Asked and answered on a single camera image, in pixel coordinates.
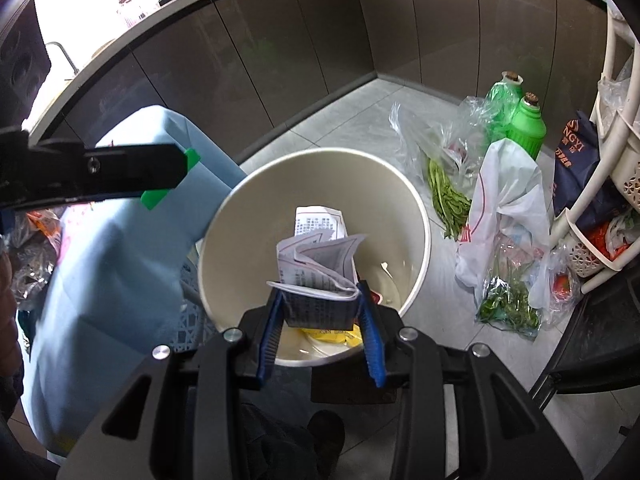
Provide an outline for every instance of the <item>faucet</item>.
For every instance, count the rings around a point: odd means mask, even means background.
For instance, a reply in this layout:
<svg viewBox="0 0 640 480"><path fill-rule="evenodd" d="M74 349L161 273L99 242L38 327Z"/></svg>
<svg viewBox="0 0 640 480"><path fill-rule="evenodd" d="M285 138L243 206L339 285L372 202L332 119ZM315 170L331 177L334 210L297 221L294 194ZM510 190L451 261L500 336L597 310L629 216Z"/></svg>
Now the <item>faucet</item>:
<svg viewBox="0 0 640 480"><path fill-rule="evenodd" d="M77 67L77 66L75 66L74 62L73 62L73 61L71 61L71 58L69 57L69 54L66 52L65 47L63 47L63 46L62 46L60 43L58 43L57 41L49 41L49 43L45 43L44 45L45 45L45 46L47 46L47 45L55 45L56 47L58 47L58 48L62 51L62 54L64 54L64 56L66 57L66 60L69 62L69 65L71 65L71 68L72 68L72 69L73 69L73 71L74 71L74 77L78 75L78 73L79 73L80 71L78 70L78 67Z"/></svg>

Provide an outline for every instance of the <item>metal bolt head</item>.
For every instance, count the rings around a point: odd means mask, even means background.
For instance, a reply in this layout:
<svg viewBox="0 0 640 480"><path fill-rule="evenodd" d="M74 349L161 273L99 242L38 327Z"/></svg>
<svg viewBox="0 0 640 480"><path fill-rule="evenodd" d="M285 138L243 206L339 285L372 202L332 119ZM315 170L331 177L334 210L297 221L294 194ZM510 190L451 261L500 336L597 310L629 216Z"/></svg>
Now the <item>metal bolt head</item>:
<svg viewBox="0 0 640 480"><path fill-rule="evenodd" d="M222 335L228 343L236 343L242 339L242 330L239 328L228 328Z"/></svg>
<svg viewBox="0 0 640 480"><path fill-rule="evenodd" d="M100 171L100 161L94 156L89 158L89 161L87 162L86 166L87 166L87 169L89 170L89 173L91 173L92 175Z"/></svg>
<svg viewBox="0 0 640 480"><path fill-rule="evenodd" d="M400 332L398 332L398 336L400 337L400 339L402 339L402 341L413 341L414 339L417 339L418 331L410 326L405 326L404 328L400 329Z"/></svg>
<svg viewBox="0 0 640 480"><path fill-rule="evenodd" d="M471 347L471 352L476 357L488 357L488 355L491 353L491 349L484 343L475 343Z"/></svg>
<svg viewBox="0 0 640 480"><path fill-rule="evenodd" d="M154 359L161 361L162 359L167 359L169 355L171 355L171 349L167 345L158 345L153 349L151 355Z"/></svg>

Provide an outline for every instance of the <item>green clip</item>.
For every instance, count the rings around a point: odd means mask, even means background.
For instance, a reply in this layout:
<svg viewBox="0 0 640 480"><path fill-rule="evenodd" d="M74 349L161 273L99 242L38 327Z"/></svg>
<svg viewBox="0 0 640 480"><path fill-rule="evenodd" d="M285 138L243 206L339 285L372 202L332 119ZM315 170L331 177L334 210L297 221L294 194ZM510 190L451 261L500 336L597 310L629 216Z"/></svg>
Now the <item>green clip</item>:
<svg viewBox="0 0 640 480"><path fill-rule="evenodd" d="M187 156L187 173L191 171L196 164L200 161L200 155L193 148L189 148L184 152ZM151 191L145 191L140 197L140 202L151 211L155 208L160 201L166 196L167 193L171 191L170 189L153 189Z"/></svg>

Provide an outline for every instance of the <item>light blue cloth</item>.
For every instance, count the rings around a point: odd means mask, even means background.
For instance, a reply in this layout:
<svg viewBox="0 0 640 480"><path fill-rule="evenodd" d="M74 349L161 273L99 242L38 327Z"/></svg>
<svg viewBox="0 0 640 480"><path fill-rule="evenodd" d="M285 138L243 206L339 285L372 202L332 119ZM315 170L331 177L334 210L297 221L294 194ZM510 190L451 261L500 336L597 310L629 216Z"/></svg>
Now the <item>light blue cloth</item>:
<svg viewBox="0 0 640 480"><path fill-rule="evenodd" d="M98 146L112 142L176 142L201 159L152 211L139 199L95 204L53 274L25 355L22 402L36 437L62 456L143 357L175 333L182 262L246 176L191 121L159 106L134 113Z"/></svg>

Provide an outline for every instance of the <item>green bottle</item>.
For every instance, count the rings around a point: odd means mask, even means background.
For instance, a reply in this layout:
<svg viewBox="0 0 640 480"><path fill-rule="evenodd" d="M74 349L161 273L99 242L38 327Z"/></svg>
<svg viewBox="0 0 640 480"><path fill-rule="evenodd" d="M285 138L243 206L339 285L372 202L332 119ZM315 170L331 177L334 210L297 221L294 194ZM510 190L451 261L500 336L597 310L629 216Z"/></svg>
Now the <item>green bottle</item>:
<svg viewBox="0 0 640 480"><path fill-rule="evenodd" d="M486 95L486 99L497 106L497 113L487 128L489 144L504 139L511 117L522 97L521 76L512 71L502 72L502 81L494 84Z"/></svg>
<svg viewBox="0 0 640 480"><path fill-rule="evenodd" d="M540 116L538 98L535 94L527 92L518 103L516 113L507 127L507 138L517 142L533 160L536 160L545 135L546 126Z"/></svg>

